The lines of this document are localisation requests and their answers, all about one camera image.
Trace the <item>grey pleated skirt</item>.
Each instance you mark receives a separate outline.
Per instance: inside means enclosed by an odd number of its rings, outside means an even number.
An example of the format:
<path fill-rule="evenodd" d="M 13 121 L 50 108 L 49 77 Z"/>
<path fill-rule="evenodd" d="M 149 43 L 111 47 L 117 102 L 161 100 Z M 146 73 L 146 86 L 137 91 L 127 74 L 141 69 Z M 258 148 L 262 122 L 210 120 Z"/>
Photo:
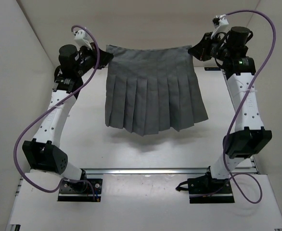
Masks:
<path fill-rule="evenodd" d="M 108 45 L 105 124 L 140 136 L 206 121 L 188 46 L 137 50 Z"/>

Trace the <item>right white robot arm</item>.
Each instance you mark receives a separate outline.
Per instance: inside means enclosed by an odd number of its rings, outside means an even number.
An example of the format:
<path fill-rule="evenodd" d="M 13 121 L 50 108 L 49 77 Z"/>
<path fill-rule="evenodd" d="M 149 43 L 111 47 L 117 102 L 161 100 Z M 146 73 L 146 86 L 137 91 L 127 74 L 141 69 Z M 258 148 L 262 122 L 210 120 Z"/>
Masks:
<path fill-rule="evenodd" d="M 211 176 L 203 180 L 203 188 L 209 193 L 220 187 L 219 180 L 227 179 L 229 172 L 259 153 L 272 138 L 271 130 L 264 127 L 257 105 L 255 62 L 246 55 L 246 44 L 252 37 L 253 32 L 246 27 L 234 26 L 225 32 L 219 26 L 213 32 L 205 33 L 202 40 L 188 51 L 199 61 L 215 59 L 235 111 L 223 139 L 223 153 L 209 167 Z"/>

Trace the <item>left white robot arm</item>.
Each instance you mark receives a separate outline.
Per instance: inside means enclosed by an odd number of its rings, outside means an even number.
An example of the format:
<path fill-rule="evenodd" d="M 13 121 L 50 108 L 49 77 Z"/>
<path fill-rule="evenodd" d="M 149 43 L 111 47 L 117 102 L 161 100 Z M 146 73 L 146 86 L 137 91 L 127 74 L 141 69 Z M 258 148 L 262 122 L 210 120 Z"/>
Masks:
<path fill-rule="evenodd" d="M 82 76 L 96 65 L 104 68 L 113 55 L 97 49 L 91 42 L 79 49 L 72 44 L 59 49 L 60 65 L 54 73 L 54 85 L 48 109 L 42 123 L 31 141 L 24 141 L 23 152 L 32 169 L 58 174 L 71 179 L 71 186 L 78 192 L 87 188 L 88 180 L 82 169 L 68 161 L 60 149 L 61 134 L 69 112 L 77 101 L 76 91 L 83 85 Z"/>

